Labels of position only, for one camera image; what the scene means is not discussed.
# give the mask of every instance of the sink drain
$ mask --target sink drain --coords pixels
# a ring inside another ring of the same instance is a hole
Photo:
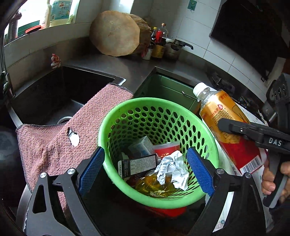
[[[72,116],[65,116],[65,117],[62,117],[56,124],[64,124],[66,122],[68,122],[70,119],[72,118]]]

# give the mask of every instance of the green plastic basket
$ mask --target green plastic basket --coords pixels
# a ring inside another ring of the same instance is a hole
[[[194,146],[203,158],[217,168],[218,150],[208,128],[186,108],[158,98],[136,98],[114,107],[103,120],[98,145],[105,149],[104,169],[113,183],[128,197],[146,206],[174,209],[188,206],[205,193],[201,190],[187,160],[188,189],[175,190],[166,198],[143,195],[130,187],[118,174],[117,163],[124,147],[135,139],[148,136],[153,144],[180,141],[181,152],[186,154]]]

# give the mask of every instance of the white bottle cap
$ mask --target white bottle cap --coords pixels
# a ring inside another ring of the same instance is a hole
[[[199,83],[193,88],[193,94],[196,96],[196,98],[198,98],[200,93],[206,88],[210,88],[210,87],[207,86],[205,83]]]

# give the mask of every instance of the finger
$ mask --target finger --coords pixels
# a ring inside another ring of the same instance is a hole
[[[265,168],[268,168],[269,167],[269,159],[267,158],[267,160],[265,161],[265,163],[264,163],[264,167]]]
[[[282,163],[280,171],[282,174],[290,177],[290,161]]]
[[[287,197],[287,195],[288,195],[288,191],[286,189],[283,189],[282,193],[281,193],[281,196]]]
[[[262,179],[265,181],[274,182],[275,175],[273,175],[269,168],[265,168],[263,171]]]
[[[290,194],[290,178],[288,178],[286,182],[285,189],[288,191],[288,194]]]
[[[266,190],[266,189],[264,189],[262,187],[262,193],[265,194],[265,195],[270,195],[272,192],[271,191],[268,191],[268,190]]]
[[[282,204],[284,201],[285,201],[285,197],[284,196],[281,196],[280,198],[279,198],[279,201],[280,201],[280,203]]]
[[[276,185],[270,181],[262,181],[262,188],[269,192],[273,192],[276,188]]]

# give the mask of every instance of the dish towel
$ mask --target dish towel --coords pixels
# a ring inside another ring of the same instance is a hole
[[[54,126],[23,124],[17,130],[18,146],[26,183],[32,192],[42,172],[63,174],[89,158],[98,145],[101,123],[116,105],[133,98],[133,93],[108,84],[91,98],[67,123]],[[79,135],[79,144],[73,146],[68,131]],[[60,202],[66,205],[64,194]]]

